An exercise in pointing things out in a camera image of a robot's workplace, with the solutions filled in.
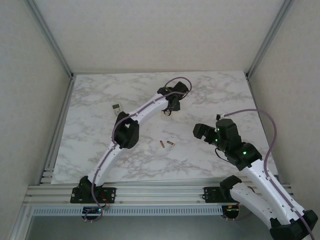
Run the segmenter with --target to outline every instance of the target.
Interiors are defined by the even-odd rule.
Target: marble tabletop
[[[159,112],[140,126],[137,147],[121,156],[105,181],[242,176],[216,156],[213,145],[193,136],[197,123],[214,127],[216,114],[255,108],[242,71],[94,74],[76,77],[51,183],[78,183],[96,166],[111,141],[116,121],[112,104],[120,103],[126,113],[133,111],[175,77],[186,77],[193,85],[181,110],[171,116]],[[239,113],[232,120],[242,140],[265,156],[269,146],[258,114]],[[268,166],[278,173],[272,156]]]

